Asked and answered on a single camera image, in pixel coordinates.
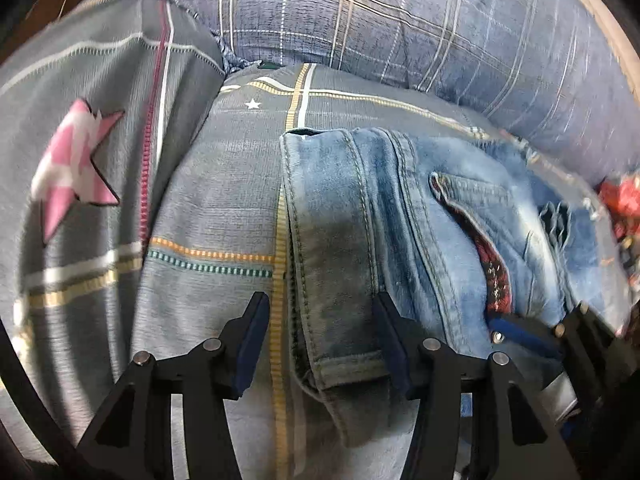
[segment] pink and white star print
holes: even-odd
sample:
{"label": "pink and white star print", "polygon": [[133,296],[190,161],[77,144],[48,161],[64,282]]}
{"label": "pink and white star print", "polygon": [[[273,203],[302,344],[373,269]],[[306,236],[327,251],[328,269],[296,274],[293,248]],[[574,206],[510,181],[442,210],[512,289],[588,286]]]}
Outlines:
{"label": "pink and white star print", "polygon": [[124,112],[94,116],[89,105],[76,99],[62,119],[31,181],[31,198],[42,201],[42,238],[53,236],[75,200],[95,205],[118,205],[118,197],[98,174],[93,152]]}

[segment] screw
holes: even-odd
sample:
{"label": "screw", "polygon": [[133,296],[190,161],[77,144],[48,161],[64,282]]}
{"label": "screw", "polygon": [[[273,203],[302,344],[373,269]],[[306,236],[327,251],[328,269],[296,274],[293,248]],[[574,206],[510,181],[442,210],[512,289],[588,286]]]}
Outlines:
{"label": "screw", "polygon": [[432,352],[435,352],[436,350],[440,350],[440,342],[437,339],[434,339],[433,337],[425,339],[422,342],[422,346],[424,346],[427,350],[431,350]]}
{"label": "screw", "polygon": [[142,366],[147,364],[150,358],[151,354],[149,352],[147,352],[146,350],[141,350],[140,352],[136,352],[136,354],[133,356],[133,362],[135,362],[135,364],[137,364],[138,366]]}
{"label": "screw", "polygon": [[500,366],[504,366],[505,364],[507,364],[509,362],[509,356],[503,352],[496,352],[493,356],[492,359],[494,360],[494,363],[500,365]]}
{"label": "screw", "polygon": [[207,352],[213,352],[215,350],[218,350],[221,346],[222,346],[222,341],[220,341],[220,339],[218,339],[217,337],[211,337],[207,339],[204,343],[202,343],[202,347]]}

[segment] blue denim jeans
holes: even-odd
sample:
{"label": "blue denim jeans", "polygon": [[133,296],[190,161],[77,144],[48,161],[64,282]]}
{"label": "blue denim jeans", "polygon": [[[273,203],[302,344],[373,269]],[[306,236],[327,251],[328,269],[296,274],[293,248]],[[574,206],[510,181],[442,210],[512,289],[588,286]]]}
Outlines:
{"label": "blue denim jeans", "polygon": [[[590,212],[563,202],[528,167],[537,155],[526,143],[464,127],[424,135],[359,128],[293,131],[281,149],[292,355],[300,381],[347,433],[367,424],[350,385],[386,374],[370,312],[380,290],[430,336],[482,358],[495,349],[485,315],[498,293],[488,290],[479,247],[505,267],[502,308],[549,326],[580,300],[604,314]],[[541,387],[558,373],[558,364],[507,348]]]}

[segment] pink stripe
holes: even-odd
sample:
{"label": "pink stripe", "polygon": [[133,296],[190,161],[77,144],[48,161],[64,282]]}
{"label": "pink stripe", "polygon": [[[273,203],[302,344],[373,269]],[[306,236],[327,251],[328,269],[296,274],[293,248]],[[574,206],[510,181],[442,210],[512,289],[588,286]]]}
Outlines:
{"label": "pink stripe", "polygon": [[158,0],[160,17],[162,20],[162,33],[160,34],[160,45],[156,51],[156,65],[154,67],[154,82],[149,95],[148,107],[146,109],[145,135],[142,144],[142,174],[140,176],[140,241],[143,247],[148,243],[148,196],[149,196],[149,160],[151,158],[151,139],[154,129],[154,115],[156,113],[156,95],[158,94],[158,84],[160,82],[160,69],[162,67],[162,56],[164,55],[164,45],[166,43],[166,7],[162,0]]}

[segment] green stripe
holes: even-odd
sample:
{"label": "green stripe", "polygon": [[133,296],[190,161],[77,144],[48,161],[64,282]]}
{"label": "green stripe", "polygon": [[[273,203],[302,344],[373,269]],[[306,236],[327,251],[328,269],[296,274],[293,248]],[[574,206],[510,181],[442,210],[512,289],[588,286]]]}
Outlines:
{"label": "green stripe", "polygon": [[174,267],[196,270],[197,272],[206,272],[208,274],[234,274],[236,276],[249,276],[251,278],[271,278],[273,276],[273,271],[267,269],[245,269],[244,267],[222,267],[206,264],[193,264],[191,262],[181,260],[180,258],[164,254],[161,251],[156,251],[155,249],[150,249],[146,256],[166,262]]}

